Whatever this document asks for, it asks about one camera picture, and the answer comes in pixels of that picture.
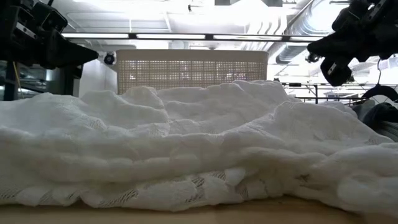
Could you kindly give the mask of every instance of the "ceiling light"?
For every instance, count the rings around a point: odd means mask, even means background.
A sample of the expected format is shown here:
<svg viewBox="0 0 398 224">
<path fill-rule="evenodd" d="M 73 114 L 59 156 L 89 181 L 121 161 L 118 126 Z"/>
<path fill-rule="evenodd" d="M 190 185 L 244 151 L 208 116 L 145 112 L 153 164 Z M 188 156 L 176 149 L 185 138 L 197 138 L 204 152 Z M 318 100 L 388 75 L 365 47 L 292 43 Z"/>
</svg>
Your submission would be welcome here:
<svg viewBox="0 0 398 224">
<path fill-rule="evenodd" d="M 204 40 L 203 34 L 137 34 L 138 39 L 182 39 L 182 40 Z"/>
<path fill-rule="evenodd" d="M 62 34 L 65 38 L 71 39 L 128 39 L 129 34 L 83 34 L 67 33 Z"/>
<path fill-rule="evenodd" d="M 287 42 L 286 45 L 288 46 L 307 46 L 308 42 Z"/>
<path fill-rule="evenodd" d="M 324 38 L 324 37 L 295 36 L 295 37 L 291 37 L 290 41 L 292 41 L 292 42 L 314 42 L 314 41 L 318 41 L 322 38 Z"/>
<path fill-rule="evenodd" d="M 214 35 L 215 40 L 281 41 L 281 36 L 269 35 Z"/>
<path fill-rule="evenodd" d="M 330 1 L 329 4 L 340 4 L 340 5 L 349 6 L 350 2 L 351 1 L 339 0 L 339 1 Z"/>
<path fill-rule="evenodd" d="M 297 7 L 297 3 L 296 2 L 283 2 L 282 7 L 287 8 L 287 9 L 292 9 L 292 8 Z"/>
<path fill-rule="evenodd" d="M 149 1 L 154 1 L 154 2 L 162 2 L 165 0 L 73 0 L 74 2 L 89 2 L 89 3 L 99 3 L 99 2 L 110 2 L 110 3 L 115 3 L 115 2 L 149 2 Z"/>
<path fill-rule="evenodd" d="M 194 46 L 194 45 L 191 45 L 191 46 L 189 46 L 189 49 L 190 49 L 190 50 L 209 50 L 209 47 L 207 47 L 207 46 Z"/>
</svg>

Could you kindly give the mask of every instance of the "camera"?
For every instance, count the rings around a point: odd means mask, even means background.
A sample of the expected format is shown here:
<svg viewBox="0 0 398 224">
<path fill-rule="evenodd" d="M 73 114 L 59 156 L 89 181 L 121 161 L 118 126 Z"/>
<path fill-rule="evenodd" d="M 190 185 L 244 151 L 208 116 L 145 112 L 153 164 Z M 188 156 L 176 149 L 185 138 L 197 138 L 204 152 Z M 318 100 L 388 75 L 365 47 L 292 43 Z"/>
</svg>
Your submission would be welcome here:
<svg viewBox="0 0 398 224">
<path fill-rule="evenodd" d="M 116 52 L 107 52 L 104 57 L 104 63 L 106 65 L 115 65 L 116 64 Z"/>
</svg>

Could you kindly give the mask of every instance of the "hanger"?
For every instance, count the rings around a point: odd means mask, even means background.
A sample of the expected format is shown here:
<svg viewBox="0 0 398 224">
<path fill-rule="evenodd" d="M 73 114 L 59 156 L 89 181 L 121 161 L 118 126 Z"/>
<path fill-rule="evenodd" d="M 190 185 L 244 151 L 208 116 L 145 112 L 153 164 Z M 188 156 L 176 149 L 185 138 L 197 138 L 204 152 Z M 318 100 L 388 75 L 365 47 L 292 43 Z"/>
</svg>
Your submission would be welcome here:
<svg viewBox="0 0 398 224">
<path fill-rule="evenodd" d="M 382 95 L 382 96 L 386 96 L 390 100 L 396 102 L 396 101 L 398 101 L 398 93 L 396 92 L 396 90 L 389 86 L 380 85 L 380 78 L 381 78 L 381 70 L 379 67 L 380 61 L 381 61 L 381 59 L 377 63 L 377 69 L 379 69 L 379 72 L 380 72 L 379 81 L 377 82 L 375 87 L 368 90 L 362 97 L 369 99 L 374 96 Z"/>
</svg>

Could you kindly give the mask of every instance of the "robotic arm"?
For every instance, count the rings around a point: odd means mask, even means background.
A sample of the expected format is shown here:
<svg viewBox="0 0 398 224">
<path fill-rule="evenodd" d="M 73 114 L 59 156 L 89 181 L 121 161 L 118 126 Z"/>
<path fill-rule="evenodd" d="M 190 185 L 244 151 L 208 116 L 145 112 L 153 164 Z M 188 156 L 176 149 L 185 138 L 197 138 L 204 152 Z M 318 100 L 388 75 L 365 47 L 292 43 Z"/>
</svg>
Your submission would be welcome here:
<svg viewBox="0 0 398 224">
<path fill-rule="evenodd" d="M 56 9 L 42 2 L 0 0 L 0 60 L 55 69 L 97 59 L 97 52 L 61 35 L 67 25 Z"/>
<path fill-rule="evenodd" d="M 398 53 L 398 1 L 351 0 L 332 25 L 331 35 L 308 45 L 308 62 L 321 64 L 322 74 L 332 86 L 351 77 L 348 64 L 371 56 L 388 59 Z"/>
</svg>

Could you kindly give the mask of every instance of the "wooden table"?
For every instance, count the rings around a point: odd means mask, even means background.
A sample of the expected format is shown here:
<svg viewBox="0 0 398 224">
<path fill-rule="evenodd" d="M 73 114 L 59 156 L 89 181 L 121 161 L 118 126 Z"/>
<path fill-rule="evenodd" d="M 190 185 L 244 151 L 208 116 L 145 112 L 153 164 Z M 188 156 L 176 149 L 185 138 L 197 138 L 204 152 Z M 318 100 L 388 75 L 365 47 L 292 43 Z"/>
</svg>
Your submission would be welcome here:
<svg viewBox="0 0 398 224">
<path fill-rule="evenodd" d="M 0 207 L 0 223 L 18 224 L 357 224 L 398 223 L 375 215 L 360 217 L 352 213 L 297 198 L 283 197 L 239 205 L 194 208 L 185 212 L 151 212 L 126 208 L 93 209 L 85 205 L 72 207 Z"/>
</svg>

